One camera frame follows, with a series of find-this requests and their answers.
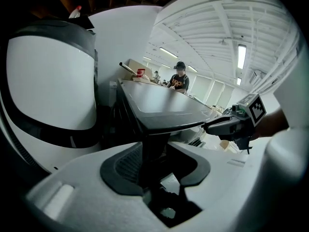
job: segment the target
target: cardboard box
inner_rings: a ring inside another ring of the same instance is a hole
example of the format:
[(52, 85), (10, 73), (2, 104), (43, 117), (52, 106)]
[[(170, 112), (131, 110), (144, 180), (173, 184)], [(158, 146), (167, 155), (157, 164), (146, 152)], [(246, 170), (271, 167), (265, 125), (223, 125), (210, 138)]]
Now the cardboard box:
[(144, 78), (138, 78), (138, 77), (133, 77), (131, 73), (127, 72), (127, 74), (125, 75), (124, 79), (126, 80), (133, 80), (136, 82), (141, 82), (141, 83), (148, 83), (148, 84), (152, 84), (152, 85), (158, 85), (157, 83), (152, 82), (153, 80), (153, 73), (152, 70), (147, 68), (146, 66), (130, 59), (129, 61), (129, 68), (135, 72), (137, 72), (138, 69), (145, 69), (145, 75), (149, 77), (150, 81), (144, 79)]
[(228, 141), (228, 140), (222, 140), (221, 142), (220, 142), (220, 146), (223, 148), (223, 149), (226, 149), (227, 147), (228, 147), (228, 144), (229, 144), (230, 142)]

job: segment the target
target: person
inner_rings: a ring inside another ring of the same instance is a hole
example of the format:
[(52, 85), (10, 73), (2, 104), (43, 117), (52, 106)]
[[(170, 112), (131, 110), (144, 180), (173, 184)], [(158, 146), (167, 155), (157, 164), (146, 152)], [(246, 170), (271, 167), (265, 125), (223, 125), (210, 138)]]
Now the person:
[(158, 71), (155, 71), (154, 73), (155, 73), (155, 75), (154, 75), (154, 80), (158, 83), (158, 82), (160, 81), (159, 72), (158, 72)]
[(286, 130), (289, 124), (282, 111), (279, 109), (269, 115), (266, 115), (255, 128), (255, 134), (251, 137), (251, 141), (260, 137), (271, 137), (277, 132)]
[(189, 88), (189, 77), (185, 74), (184, 62), (178, 62), (174, 69), (177, 74), (173, 75), (166, 87), (172, 88), (180, 93), (186, 93)]

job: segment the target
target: fluorescent light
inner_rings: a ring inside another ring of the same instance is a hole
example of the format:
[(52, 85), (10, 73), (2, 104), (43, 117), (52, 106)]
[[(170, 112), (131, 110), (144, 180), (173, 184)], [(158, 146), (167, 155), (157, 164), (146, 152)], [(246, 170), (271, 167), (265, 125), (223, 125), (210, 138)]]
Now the fluorescent light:
[(245, 63), (247, 47), (243, 44), (238, 45), (238, 68), (243, 69)]
[(172, 55), (174, 58), (178, 58), (175, 54), (172, 54), (171, 52), (169, 52), (168, 50), (165, 50), (164, 48), (160, 47), (160, 50)]
[(170, 69), (171, 69), (171, 67), (170, 67), (170, 66), (167, 66), (167, 65), (165, 65), (165, 64), (161, 64), (161, 65), (163, 65), (163, 66), (168, 67), (168, 68), (170, 68)]
[(196, 70), (196, 69), (194, 69), (192, 66), (188, 65), (188, 67), (189, 67), (191, 70), (193, 70), (193, 71), (197, 72), (197, 70)]

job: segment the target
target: black cap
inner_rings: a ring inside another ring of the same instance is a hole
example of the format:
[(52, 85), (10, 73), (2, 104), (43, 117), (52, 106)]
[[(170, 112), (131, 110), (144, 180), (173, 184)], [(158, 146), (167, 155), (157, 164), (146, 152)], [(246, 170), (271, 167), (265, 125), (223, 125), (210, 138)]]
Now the black cap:
[(185, 64), (184, 62), (179, 61), (175, 66), (174, 66), (175, 70), (185, 70)]

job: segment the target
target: white wall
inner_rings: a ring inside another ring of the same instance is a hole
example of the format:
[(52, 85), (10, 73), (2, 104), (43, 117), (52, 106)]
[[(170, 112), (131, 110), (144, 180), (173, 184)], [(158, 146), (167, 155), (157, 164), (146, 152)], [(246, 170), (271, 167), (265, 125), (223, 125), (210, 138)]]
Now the white wall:
[(217, 81), (213, 83), (209, 96), (207, 97), (207, 100), (205, 102), (208, 106), (214, 106), (217, 104), (220, 98), (221, 92), (223, 91), (223, 87), (224, 87), (224, 83), (217, 82)]
[(194, 83), (192, 83), (190, 93), (203, 101), (210, 84), (211, 79), (197, 75)]
[(143, 63), (155, 19), (161, 7), (130, 6), (103, 11), (89, 17), (95, 27), (98, 51), (98, 94), (102, 105), (108, 105), (109, 82), (124, 77), (120, 62), (129, 59)]
[(279, 109), (280, 104), (278, 103), (276, 97), (273, 92), (267, 93), (265, 95), (261, 95), (262, 102), (266, 109), (267, 114), (271, 114)]
[(228, 102), (226, 108), (232, 107), (232, 105), (236, 104), (242, 98), (244, 98), (248, 94), (248, 91), (245, 91), (239, 87), (234, 88), (230, 101)]
[(224, 89), (223, 89), (223, 92), (218, 100), (218, 103), (217, 105), (223, 107), (223, 108), (226, 108), (229, 100), (231, 99), (232, 97), (232, 93), (234, 91), (234, 88), (229, 86), (229, 85), (225, 85), (224, 86)]
[(155, 71), (160, 72), (160, 66), (155, 65), (155, 64), (153, 64), (153, 63), (148, 63), (148, 68), (152, 70), (153, 76), (154, 76), (154, 74), (155, 74)]
[(161, 80), (170, 81), (170, 78), (176, 74), (176, 71), (174, 69), (169, 69), (167, 67), (162, 66), (160, 68), (159, 76), (161, 77)]
[(143, 65), (145, 65), (147, 67), (148, 62), (146, 62), (145, 60), (142, 63)]

